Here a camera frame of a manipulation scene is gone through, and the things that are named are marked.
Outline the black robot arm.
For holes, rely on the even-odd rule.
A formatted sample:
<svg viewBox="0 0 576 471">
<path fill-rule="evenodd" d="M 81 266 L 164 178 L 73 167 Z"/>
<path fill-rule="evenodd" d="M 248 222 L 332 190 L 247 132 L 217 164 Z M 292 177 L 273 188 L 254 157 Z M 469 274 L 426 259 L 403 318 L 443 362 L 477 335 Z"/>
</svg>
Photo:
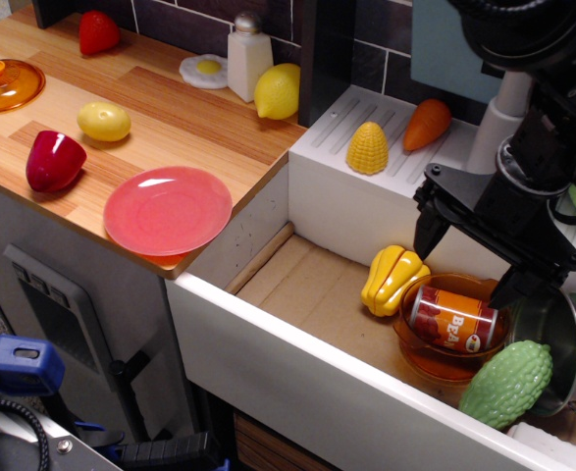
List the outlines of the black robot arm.
<svg viewBox="0 0 576 471">
<path fill-rule="evenodd" d="M 471 49 L 527 74 L 533 87 L 494 173 L 427 166 L 415 193 L 414 248 L 428 256 L 449 228 L 487 247 L 509 264 L 490 298 L 501 309 L 576 272 L 576 248 L 559 229 L 576 216 L 556 209 L 576 185 L 576 1 L 459 1 L 456 9 Z"/>
</svg>

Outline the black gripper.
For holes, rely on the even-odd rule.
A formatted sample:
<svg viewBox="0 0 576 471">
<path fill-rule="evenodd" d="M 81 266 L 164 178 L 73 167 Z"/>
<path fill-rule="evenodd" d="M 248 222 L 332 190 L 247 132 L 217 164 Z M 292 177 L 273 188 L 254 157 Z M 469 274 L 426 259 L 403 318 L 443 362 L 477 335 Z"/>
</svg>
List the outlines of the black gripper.
<svg viewBox="0 0 576 471">
<path fill-rule="evenodd" d="M 550 201 L 564 189 L 540 189 L 524 173 L 521 157 L 507 138 L 492 174 L 431 163 L 414 195 L 420 215 L 413 246 L 421 259 L 455 227 L 511 265 L 491 294 L 494 309 L 534 294 L 545 281 L 562 283 L 576 272 L 576 248 L 550 214 Z"/>
</svg>

